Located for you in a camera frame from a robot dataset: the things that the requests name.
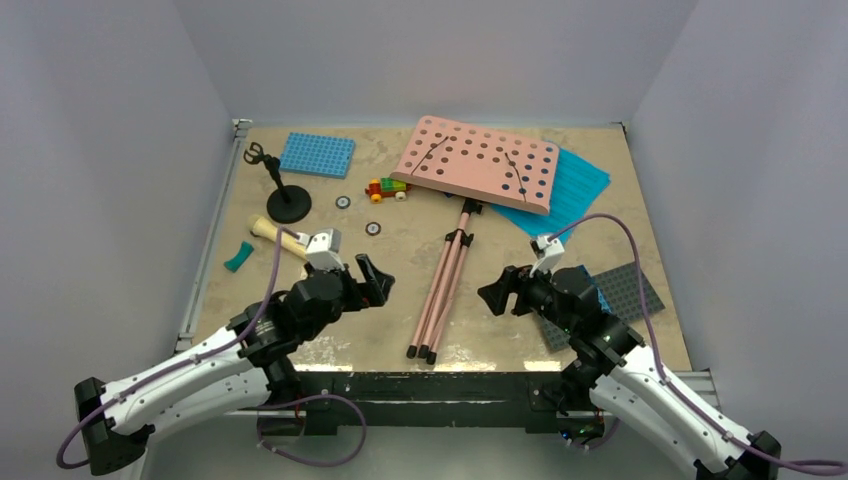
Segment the beige toy microphone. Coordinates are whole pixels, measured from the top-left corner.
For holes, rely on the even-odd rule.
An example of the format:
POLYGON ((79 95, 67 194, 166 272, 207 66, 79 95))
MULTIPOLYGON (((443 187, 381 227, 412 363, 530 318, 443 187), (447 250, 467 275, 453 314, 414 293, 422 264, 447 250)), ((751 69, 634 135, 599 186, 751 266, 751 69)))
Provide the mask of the beige toy microphone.
POLYGON ((279 241, 281 248, 301 260, 307 259, 306 247, 310 240, 308 234, 276 225, 269 218, 259 214, 251 215, 248 218, 247 226, 250 234, 254 237, 264 238, 272 242, 277 240, 278 231, 281 230, 279 241))

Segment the blue sheet music page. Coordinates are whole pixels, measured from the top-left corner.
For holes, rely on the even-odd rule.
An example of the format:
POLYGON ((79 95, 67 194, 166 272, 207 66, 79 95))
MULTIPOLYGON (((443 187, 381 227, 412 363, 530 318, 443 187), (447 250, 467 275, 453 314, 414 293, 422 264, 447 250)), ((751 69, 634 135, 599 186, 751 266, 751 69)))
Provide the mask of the blue sheet music page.
POLYGON ((610 184, 610 175, 578 155, 561 148, 553 180, 550 214, 538 215, 509 207, 493 210, 530 236, 554 233, 587 212, 610 184))

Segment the pink music stand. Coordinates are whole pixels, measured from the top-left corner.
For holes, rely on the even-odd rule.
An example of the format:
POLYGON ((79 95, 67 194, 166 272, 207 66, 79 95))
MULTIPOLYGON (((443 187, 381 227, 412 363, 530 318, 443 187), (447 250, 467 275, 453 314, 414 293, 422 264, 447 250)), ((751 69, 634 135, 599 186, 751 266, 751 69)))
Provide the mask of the pink music stand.
POLYGON ((548 216, 559 148, 551 142, 425 115, 390 177, 463 200, 456 227, 444 237, 409 358, 434 365, 474 234, 473 215, 485 203, 548 216))

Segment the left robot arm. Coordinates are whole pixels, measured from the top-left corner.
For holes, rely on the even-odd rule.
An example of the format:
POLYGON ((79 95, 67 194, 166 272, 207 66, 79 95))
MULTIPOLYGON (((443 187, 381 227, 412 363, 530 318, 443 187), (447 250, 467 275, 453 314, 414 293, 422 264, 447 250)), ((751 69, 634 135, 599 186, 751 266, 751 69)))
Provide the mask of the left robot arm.
POLYGON ((83 440, 80 466, 94 476, 140 459, 154 437, 195 421, 266 402, 284 409, 297 399, 290 354, 343 314, 382 307, 395 284, 365 254, 363 278, 344 263, 305 265, 290 288, 271 290, 206 340, 143 372, 105 382, 90 377, 74 388, 83 440))

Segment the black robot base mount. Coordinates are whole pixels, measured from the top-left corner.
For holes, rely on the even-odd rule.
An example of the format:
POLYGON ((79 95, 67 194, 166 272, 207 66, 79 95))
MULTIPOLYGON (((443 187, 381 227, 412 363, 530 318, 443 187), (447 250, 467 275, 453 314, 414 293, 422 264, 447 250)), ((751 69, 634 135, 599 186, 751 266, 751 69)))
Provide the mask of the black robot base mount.
POLYGON ((590 445, 617 422, 557 372, 303 372, 259 411, 264 437, 369 427, 517 428, 590 445))

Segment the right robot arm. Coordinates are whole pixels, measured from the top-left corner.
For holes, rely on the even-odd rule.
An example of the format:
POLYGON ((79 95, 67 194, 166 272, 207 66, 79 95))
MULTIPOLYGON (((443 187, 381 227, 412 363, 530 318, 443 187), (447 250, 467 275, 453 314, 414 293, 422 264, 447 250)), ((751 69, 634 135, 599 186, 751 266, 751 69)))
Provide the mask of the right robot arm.
POLYGON ((590 402, 650 441, 688 479, 774 479, 780 443, 730 420, 666 368, 630 325, 605 311, 596 285, 579 267, 533 273, 507 266, 478 290, 495 315, 534 313, 564 330, 577 358, 562 373, 561 392, 576 407, 590 402))

